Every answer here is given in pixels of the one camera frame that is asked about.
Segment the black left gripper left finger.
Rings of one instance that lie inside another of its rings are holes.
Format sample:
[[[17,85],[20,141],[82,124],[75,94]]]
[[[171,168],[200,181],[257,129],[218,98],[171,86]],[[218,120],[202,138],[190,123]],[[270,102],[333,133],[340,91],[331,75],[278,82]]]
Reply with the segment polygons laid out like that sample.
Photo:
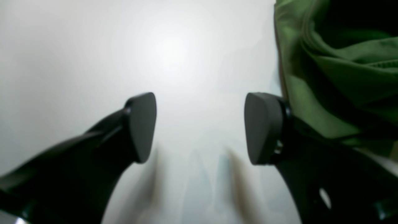
[[[152,92],[1,176],[1,211],[31,224],[99,224],[122,174],[151,153]]]

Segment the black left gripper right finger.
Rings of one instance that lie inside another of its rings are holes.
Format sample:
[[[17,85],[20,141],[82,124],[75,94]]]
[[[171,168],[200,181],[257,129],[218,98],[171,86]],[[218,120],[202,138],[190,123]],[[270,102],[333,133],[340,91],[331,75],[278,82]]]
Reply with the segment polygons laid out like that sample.
[[[248,93],[246,143],[253,165],[283,177],[303,224],[396,224],[392,162],[326,139],[268,93]]]

